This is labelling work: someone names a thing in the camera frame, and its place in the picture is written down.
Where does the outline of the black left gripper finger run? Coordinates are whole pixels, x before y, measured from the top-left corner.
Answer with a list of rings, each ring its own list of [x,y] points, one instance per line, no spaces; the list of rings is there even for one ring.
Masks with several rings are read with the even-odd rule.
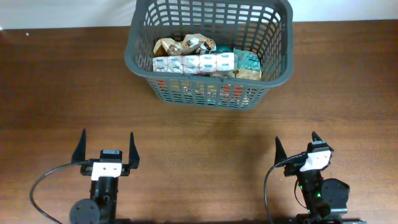
[[[86,129],[83,129],[77,147],[72,154],[71,163],[85,161],[85,154],[86,154]]]
[[[139,167],[140,157],[134,142],[133,132],[130,133],[129,139],[129,168],[137,169]]]

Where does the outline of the beige paper snack pouch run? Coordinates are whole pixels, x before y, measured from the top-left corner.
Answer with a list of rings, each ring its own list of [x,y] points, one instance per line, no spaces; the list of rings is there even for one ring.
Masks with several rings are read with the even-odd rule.
[[[238,69],[232,71],[218,71],[211,75],[211,77],[216,78],[238,78],[238,79],[245,79],[245,80],[261,80],[261,72],[255,70],[248,70],[248,69]]]

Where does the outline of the orange San Remo spaghetti pack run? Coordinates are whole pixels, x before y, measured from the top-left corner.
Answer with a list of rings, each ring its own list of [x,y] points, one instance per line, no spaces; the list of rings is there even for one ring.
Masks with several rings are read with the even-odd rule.
[[[225,107],[238,104],[243,93],[241,85],[204,84],[189,80],[147,79],[155,94],[169,103]]]

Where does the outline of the mint green wipes pack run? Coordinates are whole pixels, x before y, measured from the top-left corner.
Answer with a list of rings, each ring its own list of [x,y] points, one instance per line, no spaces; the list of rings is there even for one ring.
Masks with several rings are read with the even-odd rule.
[[[259,61],[259,57],[252,51],[248,50],[239,50],[233,49],[233,53],[237,56],[237,69],[246,69],[246,70],[261,70],[261,63]]]

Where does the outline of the tan snack bag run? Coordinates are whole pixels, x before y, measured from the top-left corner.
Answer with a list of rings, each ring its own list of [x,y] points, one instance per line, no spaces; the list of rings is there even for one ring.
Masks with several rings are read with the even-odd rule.
[[[159,39],[153,48],[155,57],[179,56],[191,54],[207,54],[217,50],[213,39],[201,34],[187,34],[178,42],[171,38]]]

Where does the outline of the green Nescafe coffee bag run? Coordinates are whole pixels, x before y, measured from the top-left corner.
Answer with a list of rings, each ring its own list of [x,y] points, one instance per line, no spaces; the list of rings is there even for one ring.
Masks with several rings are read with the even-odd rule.
[[[233,49],[228,45],[217,45],[214,54],[231,53]]]

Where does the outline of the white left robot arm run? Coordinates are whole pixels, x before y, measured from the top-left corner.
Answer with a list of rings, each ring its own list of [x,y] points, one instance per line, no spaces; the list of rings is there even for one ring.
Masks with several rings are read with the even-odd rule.
[[[119,178],[127,177],[139,167],[140,157],[134,142],[129,137],[128,163],[123,163],[123,152],[103,149],[98,159],[86,158],[86,130],[71,158],[72,165],[80,166],[80,174],[91,179],[90,196],[77,201],[71,208],[69,220],[72,224],[126,224],[130,218],[117,218]]]

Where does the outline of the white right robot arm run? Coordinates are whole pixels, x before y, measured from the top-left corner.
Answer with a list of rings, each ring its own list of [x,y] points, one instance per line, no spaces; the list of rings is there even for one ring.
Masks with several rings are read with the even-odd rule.
[[[307,213],[298,214],[291,223],[298,224],[360,224],[360,219],[344,219],[348,213],[350,187],[335,178],[324,179],[322,171],[329,165],[334,149],[316,132],[307,150],[288,159],[284,167],[286,177],[295,176]]]

